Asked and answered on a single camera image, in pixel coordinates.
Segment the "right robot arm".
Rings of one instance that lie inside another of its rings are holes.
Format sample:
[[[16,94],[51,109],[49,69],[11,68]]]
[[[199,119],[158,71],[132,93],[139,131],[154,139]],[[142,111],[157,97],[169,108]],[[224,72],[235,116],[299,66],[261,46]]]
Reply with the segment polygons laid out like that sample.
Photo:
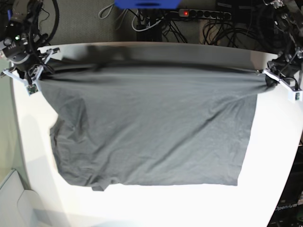
[[[55,11],[54,26],[50,34],[41,34],[39,15],[43,9],[42,0],[16,0],[9,10],[9,20],[0,35],[0,56],[13,64],[13,68],[3,70],[2,76],[22,81],[33,88],[43,71],[53,74],[47,63],[58,48],[42,53],[39,49],[50,44],[60,20],[59,6],[52,1]]]

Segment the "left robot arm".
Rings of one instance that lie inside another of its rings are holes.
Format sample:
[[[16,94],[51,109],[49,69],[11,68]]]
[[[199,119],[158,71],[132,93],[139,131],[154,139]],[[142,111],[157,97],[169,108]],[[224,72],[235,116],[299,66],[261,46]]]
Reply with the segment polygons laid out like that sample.
[[[301,0],[264,0],[265,9],[273,10],[274,26],[282,33],[284,45],[276,48],[279,55],[267,62],[262,70],[272,83],[280,84],[291,92],[301,92],[296,73],[303,72],[303,2]]]

